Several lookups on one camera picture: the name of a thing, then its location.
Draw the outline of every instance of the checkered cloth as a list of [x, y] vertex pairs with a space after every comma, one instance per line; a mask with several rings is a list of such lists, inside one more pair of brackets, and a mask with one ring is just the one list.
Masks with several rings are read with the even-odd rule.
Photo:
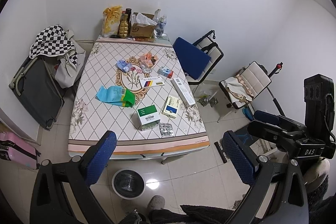
[[67, 38], [66, 32], [60, 25], [50, 26], [36, 36], [35, 43], [30, 47], [29, 58], [33, 59], [42, 54], [59, 56], [68, 52], [69, 63], [76, 70], [77, 52], [74, 43]]

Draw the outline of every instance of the suitcase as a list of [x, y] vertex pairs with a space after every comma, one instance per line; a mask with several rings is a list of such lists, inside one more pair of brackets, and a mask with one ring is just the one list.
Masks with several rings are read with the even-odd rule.
[[32, 169], [38, 169], [41, 153], [12, 132], [0, 133], [0, 159], [12, 160]]
[[27, 58], [9, 87], [30, 115], [44, 129], [50, 130], [63, 107], [64, 94], [43, 57]]

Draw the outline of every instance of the white chair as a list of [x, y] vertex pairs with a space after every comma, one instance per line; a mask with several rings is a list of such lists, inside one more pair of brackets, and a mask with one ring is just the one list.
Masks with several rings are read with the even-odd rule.
[[[240, 74], [242, 80], [246, 84], [246, 86], [249, 88], [250, 92], [253, 95], [253, 99], [256, 98], [264, 89], [267, 88], [267, 86], [271, 83], [271, 79], [268, 77], [267, 73], [257, 64], [257, 62], [253, 61], [241, 74]], [[219, 87], [221, 90], [223, 90], [225, 96], [230, 101], [232, 107], [234, 110], [237, 111], [238, 109], [244, 107], [247, 105], [245, 102], [232, 102], [233, 96], [226, 90], [224, 81], [221, 81], [219, 83]], [[224, 118], [226, 115], [231, 113], [232, 111], [229, 111], [228, 113], [222, 115], [219, 117], [218, 122]]]
[[194, 90], [194, 93], [196, 92], [197, 88], [199, 87], [199, 84], [201, 84], [205, 78], [208, 76], [208, 74], [214, 69], [216, 64], [223, 58], [224, 53], [221, 51], [221, 49], [218, 47], [218, 44], [214, 42], [210, 37], [213, 33], [212, 38], [215, 39], [215, 31], [212, 30], [208, 32], [206, 35], [202, 36], [200, 39], [198, 39], [195, 43], [193, 43], [194, 46], [199, 48], [201, 51], [205, 52], [208, 56], [211, 57], [209, 63], [201, 73], [201, 76], [195, 80], [191, 78], [190, 76], [186, 76], [185, 78], [188, 81], [189, 85], [197, 85], [196, 89]]

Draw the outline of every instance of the green medicine box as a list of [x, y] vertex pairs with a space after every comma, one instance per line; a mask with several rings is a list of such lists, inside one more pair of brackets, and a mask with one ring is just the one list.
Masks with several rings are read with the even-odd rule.
[[160, 123], [160, 115], [155, 105], [147, 106], [137, 110], [140, 119], [141, 130], [148, 130]]

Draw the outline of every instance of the white box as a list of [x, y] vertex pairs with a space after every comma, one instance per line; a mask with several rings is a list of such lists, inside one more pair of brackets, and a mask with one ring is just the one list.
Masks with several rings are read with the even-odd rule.
[[185, 88], [182, 80], [178, 77], [172, 79], [173, 86], [175, 87], [176, 91], [180, 95], [182, 101], [184, 102], [186, 107], [193, 106], [196, 104], [194, 97], [190, 95], [188, 90]]
[[155, 105], [147, 106], [137, 110], [141, 130], [148, 130], [156, 127], [160, 123], [160, 115], [156, 110]]
[[162, 80], [161, 76], [140, 78], [140, 85], [142, 88], [151, 88], [154, 86], [164, 85], [165, 82]]
[[180, 98], [168, 95], [166, 103], [163, 107], [162, 114], [165, 114], [171, 118], [176, 118], [177, 112], [179, 111], [180, 108], [180, 103], [181, 103]]

